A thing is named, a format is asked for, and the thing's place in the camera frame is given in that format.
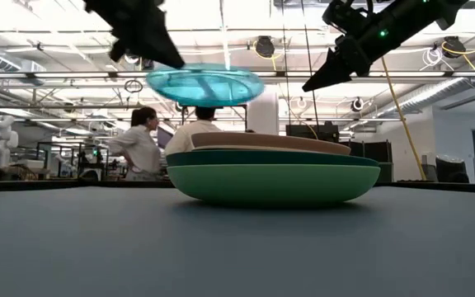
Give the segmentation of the large green plastic plate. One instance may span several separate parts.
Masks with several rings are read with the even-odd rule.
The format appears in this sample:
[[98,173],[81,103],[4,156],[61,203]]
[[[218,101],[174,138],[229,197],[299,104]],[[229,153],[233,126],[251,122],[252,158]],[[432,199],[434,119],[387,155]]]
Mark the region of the large green plastic plate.
[[368,158],[331,153],[215,149],[166,156],[167,173],[183,194],[207,203],[307,208],[354,200],[379,179]]

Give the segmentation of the black workstation frame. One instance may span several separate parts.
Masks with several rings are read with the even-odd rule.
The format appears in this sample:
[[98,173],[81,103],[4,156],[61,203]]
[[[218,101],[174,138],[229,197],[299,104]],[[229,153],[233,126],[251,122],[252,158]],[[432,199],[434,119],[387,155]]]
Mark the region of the black workstation frame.
[[50,179],[101,181],[107,174],[109,155],[109,149],[102,144],[44,141],[35,147],[35,156],[43,157]]

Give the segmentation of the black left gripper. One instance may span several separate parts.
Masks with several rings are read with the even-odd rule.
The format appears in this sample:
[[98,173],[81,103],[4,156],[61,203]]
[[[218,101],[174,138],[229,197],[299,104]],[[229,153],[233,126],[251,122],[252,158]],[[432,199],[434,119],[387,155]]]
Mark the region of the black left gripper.
[[165,0],[83,0],[86,12],[95,12],[116,38],[109,53],[118,62],[124,55],[151,59],[172,68],[182,68],[179,54],[159,6]]

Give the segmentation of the transparent blue plastic plate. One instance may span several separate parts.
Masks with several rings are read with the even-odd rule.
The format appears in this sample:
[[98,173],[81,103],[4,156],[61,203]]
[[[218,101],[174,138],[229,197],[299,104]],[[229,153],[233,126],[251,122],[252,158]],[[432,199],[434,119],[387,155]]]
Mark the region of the transparent blue plastic plate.
[[146,74],[146,82],[156,93],[182,106],[238,106],[265,91],[257,74],[223,64],[159,66]]

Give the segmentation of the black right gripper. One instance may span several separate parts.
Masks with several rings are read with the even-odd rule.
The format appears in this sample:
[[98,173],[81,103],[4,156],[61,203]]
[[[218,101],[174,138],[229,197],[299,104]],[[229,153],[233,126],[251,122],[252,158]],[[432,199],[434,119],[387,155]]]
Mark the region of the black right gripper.
[[351,80],[350,75],[367,75],[370,65],[432,23],[445,31],[454,23],[468,0],[394,0],[369,16],[359,33],[359,43],[341,36],[336,50],[327,51],[325,64],[303,85],[305,92]]

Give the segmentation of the pink plastic plate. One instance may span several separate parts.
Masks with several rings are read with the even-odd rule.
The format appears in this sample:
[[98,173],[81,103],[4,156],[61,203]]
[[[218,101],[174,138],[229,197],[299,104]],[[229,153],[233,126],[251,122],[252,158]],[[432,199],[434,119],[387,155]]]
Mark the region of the pink plastic plate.
[[345,145],[273,134],[207,132],[191,136],[194,149],[260,149],[349,155]]

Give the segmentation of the person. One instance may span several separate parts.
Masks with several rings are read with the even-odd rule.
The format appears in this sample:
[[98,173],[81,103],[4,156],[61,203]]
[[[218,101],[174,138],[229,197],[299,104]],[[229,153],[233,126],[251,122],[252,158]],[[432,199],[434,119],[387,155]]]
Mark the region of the person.
[[191,136],[198,133],[220,132],[221,129],[213,124],[215,109],[213,107],[195,108],[196,121],[180,127],[172,136],[164,149],[164,155],[189,152],[194,148]]
[[151,107],[133,110],[130,128],[110,139],[112,155],[125,158],[126,181],[155,182],[161,168],[161,151],[150,132],[158,127],[157,112]]

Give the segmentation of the black partition panel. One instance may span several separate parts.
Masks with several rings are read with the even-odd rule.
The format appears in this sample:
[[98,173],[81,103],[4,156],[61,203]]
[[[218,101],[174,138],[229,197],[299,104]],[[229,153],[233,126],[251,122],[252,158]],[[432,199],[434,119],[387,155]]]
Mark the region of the black partition panel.
[[377,183],[393,182],[393,150],[392,144],[386,140],[383,142],[355,142],[347,141],[341,144],[351,149],[351,155],[373,159],[381,168]]

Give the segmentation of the black office chair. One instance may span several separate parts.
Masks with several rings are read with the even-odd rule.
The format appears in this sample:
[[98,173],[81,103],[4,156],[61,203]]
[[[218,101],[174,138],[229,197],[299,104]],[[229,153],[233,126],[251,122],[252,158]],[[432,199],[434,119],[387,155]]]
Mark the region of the black office chair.
[[469,183],[466,164],[463,160],[438,156],[435,164],[438,182]]

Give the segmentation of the black perforated computer case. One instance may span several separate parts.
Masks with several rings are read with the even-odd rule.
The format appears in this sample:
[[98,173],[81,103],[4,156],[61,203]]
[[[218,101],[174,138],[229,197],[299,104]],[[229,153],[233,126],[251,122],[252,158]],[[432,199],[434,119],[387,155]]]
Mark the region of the black perforated computer case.
[[340,133],[336,125],[286,125],[287,136],[317,139],[327,142],[338,143]]

